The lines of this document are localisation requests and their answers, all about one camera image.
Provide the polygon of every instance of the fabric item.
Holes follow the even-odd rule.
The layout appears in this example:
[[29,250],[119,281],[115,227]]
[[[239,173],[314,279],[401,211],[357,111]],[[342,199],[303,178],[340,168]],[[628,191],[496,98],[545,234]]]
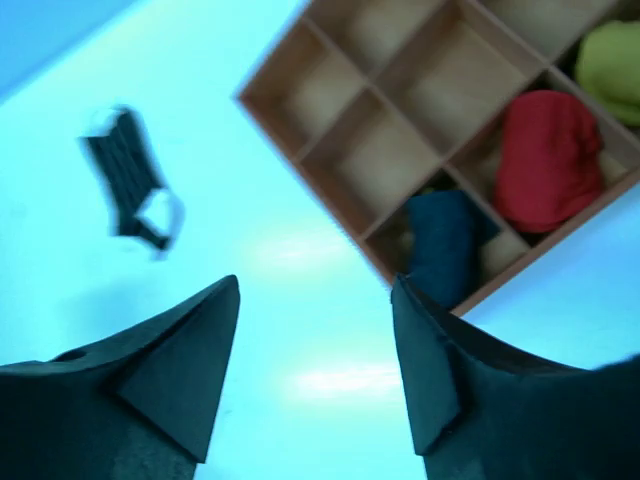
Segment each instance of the fabric item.
[[604,191],[596,119],[572,95],[519,96],[507,109],[503,137],[493,204],[517,230],[551,232]]
[[171,196],[172,225],[169,235],[158,233],[139,213],[156,190],[167,189],[153,167],[142,137],[141,120],[128,107],[116,109],[114,126],[105,135],[83,137],[91,158],[105,177],[117,210],[116,235],[139,237],[160,253],[175,241],[182,226],[184,208]]
[[613,21],[589,33],[575,75],[620,122],[640,127],[640,22]]
[[409,275],[440,305],[454,308],[475,289],[478,248],[497,227],[460,190],[412,197],[407,210],[414,234]]
[[209,449],[239,306],[228,276],[49,362],[0,367],[2,478],[192,480]]
[[[391,301],[414,441],[447,421],[419,394],[450,398],[437,381],[450,374],[458,394],[460,412],[423,455],[429,480],[638,477],[640,356],[594,371],[551,362],[452,315],[405,276]],[[445,348],[449,365],[421,348]]]

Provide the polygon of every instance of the cubby shelf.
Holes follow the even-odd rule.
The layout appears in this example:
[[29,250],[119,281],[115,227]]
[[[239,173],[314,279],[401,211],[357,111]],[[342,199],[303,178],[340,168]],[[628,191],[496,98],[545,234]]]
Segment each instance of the cubby shelf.
[[[407,271],[404,205],[459,189],[496,234],[479,246],[473,308],[640,179],[640,133],[572,79],[582,37],[640,20],[632,0],[314,0],[240,94],[245,108],[381,276]],[[518,95],[578,98],[603,141],[606,191],[533,240],[493,207],[503,120]]]

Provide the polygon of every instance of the shelf compartment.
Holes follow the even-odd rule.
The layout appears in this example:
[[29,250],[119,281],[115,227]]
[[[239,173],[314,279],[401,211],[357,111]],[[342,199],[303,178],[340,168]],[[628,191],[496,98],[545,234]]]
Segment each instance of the shelf compartment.
[[589,221],[592,217],[597,215],[600,211],[604,210],[608,205],[615,202],[621,195],[634,187],[638,181],[640,181],[640,170],[634,170],[625,177],[623,177],[612,188],[607,190],[604,195],[598,198],[594,203],[578,213],[575,217],[571,218],[567,223],[562,225],[558,230],[547,236],[544,240],[538,243],[533,249],[531,249],[526,255],[520,257],[514,263],[509,265],[504,271],[498,274],[491,281],[480,287],[473,295],[467,300],[458,305],[452,310],[454,315],[462,316],[476,305],[485,300],[488,296],[498,290],[501,286],[506,284],[513,277],[518,275],[529,265],[535,262],[538,258],[545,255],[554,246],[562,242],[566,237],[571,235],[574,231],[580,228],[583,224]]
[[[445,171],[441,170],[423,188],[450,190],[461,188]],[[409,226],[408,215],[404,208],[398,211],[372,232],[364,243],[370,246],[376,258],[389,272],[409,272],[409,262],[414,248],[414,237]],[[489,238],[478,250],[479,283],[481,288],[492,281],[505,269],[523,257],[529,247],[510,230],[498,227],[496,234]]]
[[393,57],[446,0],[322,0],[306,17],[323,30],[363,72]]
[[[637,2],[636,0],[622,0],[617,2],[615,8],[610,9],[608,14],[602,17],[600,21],[597,23],[597,25],[594,26],[594,28],[596,28],[598,25],[602,25],[610,21],[616,21],[616,20],[619,20],[622,22],[640,21],[640,2]],[[578,63],[578,57],[580,54],[581,45],[584,38],[585,36],[582,36],[579,39],[577,39],[573,43],[573,45],[570,48],[568,48],[565,52],[563,52],[562,55],[560,55],[555,61],[555,65],[557,66],[557,68],[561,70],[562,73],[564,73],[569,79],[571,79],[575,83],[577,83],[575,78],[575,73],[576,73],[575,68],[576,68],[576,64]],[[598,77],[598,75],[595,72],[594,72],[594,76],[596,78]],[[606,78],[607,78],[607,75],[602,75],[601,81],[606,82]],[[619,95],[615,95],[612,92],[611,95],[605,94],[605,97],[606,96],[610,96],[611,98],[617,98]],[[608,110],[605,103],[600,103],[600,104],[605,109]],[[640,127],[633,127],[629,125],[626,125],[625,127],[634,136],[636,136],[637,138],[640,138]]]
[[[527,91],[551,89],[583,95],[577,86],[559,71],[550,71],[542,75]],[[585,105],[598,120],[604,148],[600,154],[600,167],[608,189],[614,188],[640,162],[637,147],[625,134],[622,127],[612,123],[602,115],[598,108]],[[468,182],[471,188],[481,195],[487,204],[493,200],[497,173],[502,160],[502,124],[506,109],[499,112],[481,129],[467,145],[452,156],[448,168],[458,172],[462,182]],[[530,242],[537,243],[543,236],[527,236]]]
[[363,86],[357,69],[300,21],[240,99],[271,140],[292,158],[331,125]]
[[362,199],[354,195],[349,185],[333,171],[319,165],[299,165],[297,168],[349,235],[353,238],[362,235],[375,216]]
[[393,208],[439,163],[437,154],[409,124],[369,90],[361,92],[301,160],[325,183],[351,192],[362,205],[367,226]]
[[542,70],[532,52],[468,2],[446,2],[375,83],[446,154]]
[[548,59],[555,59],[617,0],[482,0],[484,6]]

